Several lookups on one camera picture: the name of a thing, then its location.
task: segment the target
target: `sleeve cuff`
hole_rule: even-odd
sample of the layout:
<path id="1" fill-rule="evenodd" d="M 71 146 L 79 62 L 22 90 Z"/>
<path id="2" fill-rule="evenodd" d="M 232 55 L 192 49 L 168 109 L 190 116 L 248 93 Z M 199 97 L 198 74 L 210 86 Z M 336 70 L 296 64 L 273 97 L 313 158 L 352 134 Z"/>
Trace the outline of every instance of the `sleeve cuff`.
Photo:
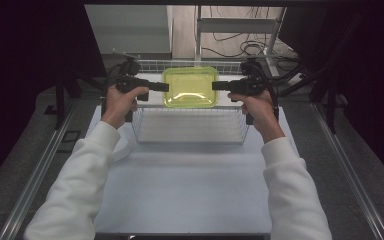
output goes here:
<path id="1" fill-rule="evenodd" d="M 261 153 L 264 156 L 266 167 L 298 157 L 287 137 L 277 138 L 264 144 Z"/>
<path id="2" fill-rule="evenodd" d="M 86 139 L 93 141 L 110 151 L 114 151 L 115 146 L 120 140 L 120 134 L 113 126 L 106 122 L 99 121 Z"/>

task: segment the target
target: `hand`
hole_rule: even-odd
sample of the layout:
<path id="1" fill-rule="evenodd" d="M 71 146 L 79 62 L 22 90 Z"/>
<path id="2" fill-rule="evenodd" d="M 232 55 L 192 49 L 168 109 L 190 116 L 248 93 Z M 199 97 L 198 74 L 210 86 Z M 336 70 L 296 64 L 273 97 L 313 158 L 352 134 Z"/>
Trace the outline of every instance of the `hand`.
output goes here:
<path id="1" fill-rule="evenodd" d="M 147 87 L 137 87 L 128 93 L 121 93 L 115 85 L 108 88 L 106 111 L 101 121 L 113 126 L 121 127 L 125 122 L 125 116 L 129 111 L 137 110 L 136 97 L 149 91 Z"/>
<path id="2" fill-rule="evenodd" d="M 269 91 L 265 90 L 258 96 L 245 96 L 241 94 L 227 95 L 230 99 L 241 101 L 243 114 L 251 114 L 254 118 L 254 127 L 261 133 L 264 142 L 284 137 L 282 129 L 273 112 L 273 102 Z"/>

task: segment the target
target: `person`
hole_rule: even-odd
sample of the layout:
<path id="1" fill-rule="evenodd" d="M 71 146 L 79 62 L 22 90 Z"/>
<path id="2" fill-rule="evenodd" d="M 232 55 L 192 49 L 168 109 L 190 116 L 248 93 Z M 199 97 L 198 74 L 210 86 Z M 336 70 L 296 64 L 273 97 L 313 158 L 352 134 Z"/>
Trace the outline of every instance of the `person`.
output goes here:
<path id="1" fill-rule="evenodd" d="M 108 89 L 106 112 L 92 133 L 77 141 L 45 203 L 27 226 L 25 239 L 95 238 L 93 221 L 102 202 L 112 152 L 120 139 L 116 129 L 124 124 L 129 110 L 137 109 L 135 98 L 146 92 L 145 87 L 126 94 L 115 86 Z M 243 102 L 242 112 L 254 117 L 264 141 L 271 239 L 331 239 L 314 181 L 276 120 L 268 91 L 256 97 L 228 97 Z"/>

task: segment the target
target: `yellow container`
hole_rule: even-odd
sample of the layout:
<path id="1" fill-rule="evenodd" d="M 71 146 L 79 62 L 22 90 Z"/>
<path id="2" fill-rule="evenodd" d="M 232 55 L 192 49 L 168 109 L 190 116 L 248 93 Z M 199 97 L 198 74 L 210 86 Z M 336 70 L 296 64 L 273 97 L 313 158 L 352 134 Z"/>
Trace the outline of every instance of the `yellow container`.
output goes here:
<path id="1" fill-rule="evenodd" d="M 170 108 L 211 108 L 217 104 L 217 92 L 212 82 L 218 80 L 213 67 L 168 68 L 162 82 L 170 84 L 163 101 Z"/>

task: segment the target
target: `white sleeve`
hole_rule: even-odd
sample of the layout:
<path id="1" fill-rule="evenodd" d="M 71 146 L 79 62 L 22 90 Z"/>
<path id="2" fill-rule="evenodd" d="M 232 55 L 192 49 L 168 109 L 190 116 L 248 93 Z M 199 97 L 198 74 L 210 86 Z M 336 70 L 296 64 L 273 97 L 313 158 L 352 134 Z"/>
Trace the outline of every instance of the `white sleeve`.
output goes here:
<path id="1" fill-rule="evenodd" d="M 288 138 L 270 141 L 261 151 L 266 161 L 271 239 L 332 239 L 314 181 Z"/>
<path id="2" fill-rule="evenodd" d="M 25 239 L 94 239 L 93 221 L 102 203 L 108 168 L 120 135 L 99 122 L 86 139 L 77 141 L 24 233 Z"/>

